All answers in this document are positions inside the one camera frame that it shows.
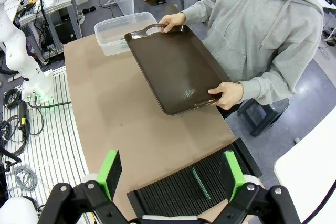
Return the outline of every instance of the hoodie zipper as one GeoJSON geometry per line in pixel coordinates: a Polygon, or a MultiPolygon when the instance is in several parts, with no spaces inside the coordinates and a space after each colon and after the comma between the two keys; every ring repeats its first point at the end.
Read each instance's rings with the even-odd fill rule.
{"type": "Polygon", "coordinates": [[[242,7],[245,5],[245,3],[246,3],[246,0],[243,1],[243,3],[241,4],[241,6],[240,6],[240,8],[239,8],[239,10],[238,10],[238,12],[237,12],[237,14],[236,14],[236,16],[231,20],[231,22],[230,22],[230,23],[228,24],[228,26],[226,27],[226,30],[225,30],[225,32],[224,32],[224,38],[226,37],[226,32],[227,32],[228,28],[229,28],[230,25],[233,23],[233,21],[236,20],[237,16],[240,14],[240,10],[241,10],[242,7]]]}

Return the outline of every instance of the brown tray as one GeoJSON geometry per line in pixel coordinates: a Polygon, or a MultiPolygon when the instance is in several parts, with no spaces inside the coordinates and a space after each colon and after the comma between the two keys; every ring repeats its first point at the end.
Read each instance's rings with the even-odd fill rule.
{"type": "Polygon", "coordinates": [[[163,112],[178,115],[218,101],[222,94],[207,91],[230,78],[190,28],[147,34],[153,27],[165,25],[128,33],[125,40],[163,112]]]}

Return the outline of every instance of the hand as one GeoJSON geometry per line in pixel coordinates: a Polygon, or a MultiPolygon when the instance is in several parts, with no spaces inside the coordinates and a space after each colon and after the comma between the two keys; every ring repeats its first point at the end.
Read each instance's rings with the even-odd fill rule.
{"type": "Polygon", "coordinates": [[[244,87],[240,83],[222,82],[217,88],[208,90],[209,94],[223,93],[219,101],[213,105],[229,110],[239,102],[244,94],[244,87]]]}
{"type": "Polygon", "coordinates": [[[163,32],[168,33],[174,26],[180,26],[185,24],[185,15],[184,13],[167,15],[164,16],[159,23],[167,25],[164,28],[163,32]]]}

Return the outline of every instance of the hoodie cuff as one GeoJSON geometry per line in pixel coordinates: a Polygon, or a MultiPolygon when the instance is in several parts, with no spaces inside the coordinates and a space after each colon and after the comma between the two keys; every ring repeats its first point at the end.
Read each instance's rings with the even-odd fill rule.
{"type": "Polygon", "coordinates": [[[258,80],[252,79],[250,81],[240,81],[244,88],[244,94],[238,103],[242,103],[244,100],[252,98],[258,98],[261,93],[261,85],[258,80]]]}
{"type": "Polygon", "coordinates": [[[181,11],[180,13],[184,13],[185,15],[185,24],[189,25],[192,23],[196,23],[198,20],[198,13],[195,7],[191,6],[186,10],[181,11]]]}

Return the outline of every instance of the plastic bin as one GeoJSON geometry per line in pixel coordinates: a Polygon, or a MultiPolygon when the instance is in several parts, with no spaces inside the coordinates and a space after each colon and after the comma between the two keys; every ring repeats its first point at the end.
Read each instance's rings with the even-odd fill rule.
{"type": "Polygon", "coordinates": [[[126,52],[129,49],[124,36],[157,23],[150,13],[136,13],[108,19],[95,25],[97,43],[106,56],[126,52]]]}

